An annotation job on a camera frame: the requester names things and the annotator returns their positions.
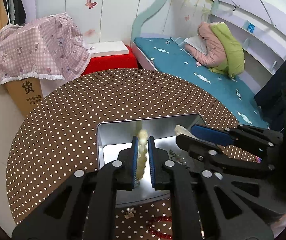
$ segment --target pink checkered cloth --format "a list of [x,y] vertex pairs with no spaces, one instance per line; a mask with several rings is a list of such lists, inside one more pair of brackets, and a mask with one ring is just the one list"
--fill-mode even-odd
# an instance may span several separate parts
[[0,84],[27,77],[79,77],[91,59],[83,35],[66,13],[0,31]]

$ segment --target red cloth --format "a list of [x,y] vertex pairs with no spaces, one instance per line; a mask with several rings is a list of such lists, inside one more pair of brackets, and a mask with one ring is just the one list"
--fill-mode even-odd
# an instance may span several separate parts
[[127,55],[113,55],[91,58],[90,63],[81,76],[107,69],[139,68],[138,62],[136,61],[136,57],[134,56],[132,49],[128,46],[126,47],[129,49],[129,53]]

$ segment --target pillow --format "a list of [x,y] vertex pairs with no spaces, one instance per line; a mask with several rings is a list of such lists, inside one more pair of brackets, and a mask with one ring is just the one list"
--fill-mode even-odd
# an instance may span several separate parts
[[190,44],[192,47],[207,55],[206,41],[201,36],[194,36],[184,40],[186,43]]
[[195,49],[203,53],[204,55],[207,55],[206,41],[201,36],[190,37],[190,38],[186,38],[185,40],[183,38],[171,37],[171,40],[173,40],[180,48],[184,50],[185,50],[185,44],[188,43],[192,47],[194,47]]

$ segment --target round table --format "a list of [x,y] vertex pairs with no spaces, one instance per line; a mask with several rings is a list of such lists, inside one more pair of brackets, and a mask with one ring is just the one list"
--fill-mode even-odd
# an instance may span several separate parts
[[[238,124],[233,114],[202,88],[157,71],[106,70],[56,89],[24,120],[13,139],[6,187],[15,222],[21,222],[74,171],[98,169],[96,126],[99,123],[190,113],[200,113],[209,127],[221,130]],[[224,149],[224,153],[237,159],[256,160],[233,146]],[[138,239],[148,239],[145,220],[162,212],[170,215],[170,201],[138,207],[144,208],[140,215],[143,224],[133,223],[133,218],[119,223],[118,218],[124,221],[120,209],[115,222],[120,224],[116,236],[124,231],[118,232],[118,228],[133,223],[138,227],[134,231],[140,230]]]

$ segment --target butterfly sticker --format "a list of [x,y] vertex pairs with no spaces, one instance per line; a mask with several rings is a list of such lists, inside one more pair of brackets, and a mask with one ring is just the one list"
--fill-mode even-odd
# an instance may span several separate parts
[[87,0],[87,2],[86,2],[86,4],[85,4],[85,6],[87,7],[89,7],[89,9],[92,9],[95,5],[97,5],[98,3],[97,2],[93,2],[93,3],[91,3],[91,0]]

